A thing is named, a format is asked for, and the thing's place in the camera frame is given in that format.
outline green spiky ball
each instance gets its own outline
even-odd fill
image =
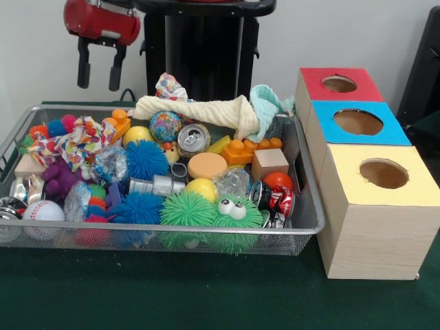
[[[104,187],[102,187],[98,184],[90,184],[89,188],[91,189],[91,196],[92,197],[105,199],[105,197],[107,196],[107,193],[105,192]]]
[[[160,224],[165,226],[212,226],[213,205],[201,195],[184,191],[164,201]],[[160,241],[167,249],[184,248],[191,241],[206,243],[209,234],[200,232],[161,232]]]
[[[246,208],[246,216],[242,220],[234,220],[229,215],[222,215],[217,210],[218,203],[222,199],[230,199],[236,203],[242,203]],[[263,225],[263,217],[256,205],[248,198],[236,198],[234,195],[226,195],[217,199],[215,204],[216,217],[214,219],[214,227],[229,228],[261,228]],[[221,253],[241,254],[248,251],[259,239],[257,234],[212,234],[210,236],[210,246]]]

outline red box lid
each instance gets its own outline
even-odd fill
[[[365,69],[300,68],[312,101],[384,102]]]

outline baseball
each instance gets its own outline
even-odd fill
[[[38,201],[27,207],[23,220],[64,221],[65,216],[63,209],[53,201]],[[33,239],[49,241],[61,231],[61,228],[24,227],[24,231]]]

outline white wall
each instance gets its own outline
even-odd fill
[[[64,0],[4,1],[0,9],[0,138],[42,100],[116,100],[107,87],[113,51],[91,47],[90,88],[76,86],[77,40],[63,26]],[[426,17],[435,0],[278,0],[261,18],[254,83],[281,97],[295,90],[300,66],[365,67],[397,110]],[[121,88],[146,91],[142,37],[129,48]]]

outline metal basket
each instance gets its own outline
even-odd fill
[[[0,146],[0,197],[9,195],[10,186],[14,177],[14,169],[19,161],[18,148],[28,133],[29,128],[35,125],[48,123],[50,120],[61,118],[66,113],[74,116],[92,116],[95,120],[111,116],[113,107],[79,107],[41,105],[27,110],[15,124],[5,142]],[[132,125],[146,125],[143,121],[133,120]],[[212,142],[224,135],[233,135],[234,131],[225,127],[211,124],[206,125],[211,133]],[[95,250],[143,250],[169,251],[161,242],[161,237],[169,232],[198,232],[211,235],[219,240],[228,239],[226,235],[254,235],[254,245],[247,254],[278,254],[293,255],[301,253],[313,234],[324,227],[325,214],[322,202],[311,168],[310,157],[304,138],[303,129],[299,121],[293,117],[277,116],[267,132],[267,137],[280,138],[283,143],[283,152],[290,164],[289,175],[294,181],[296,204],[290,219],[286,219],[283,229],[264,228],[213,228],[213,227],[185,227],[167,225],[127,225],[119,223],[70,223],[57,221],[25,221],[0,218],[0,231],[10,230],[11,226],[48,227],[58,228],[57,236],[50,241],[37,241],[29,237],[22,230],[19,237],[12,242],[1,244],[4,247],[17,248],[71,248]],[[76,237],[86,233],[89,237],[96,237],[97,244],[84,246],[77,244]],[[100,242],[102,234],[108,238]],[[175,252],[189,252],[185,246],[174,249]],[[201,243],[191,252],[222,252],[207,243]]]

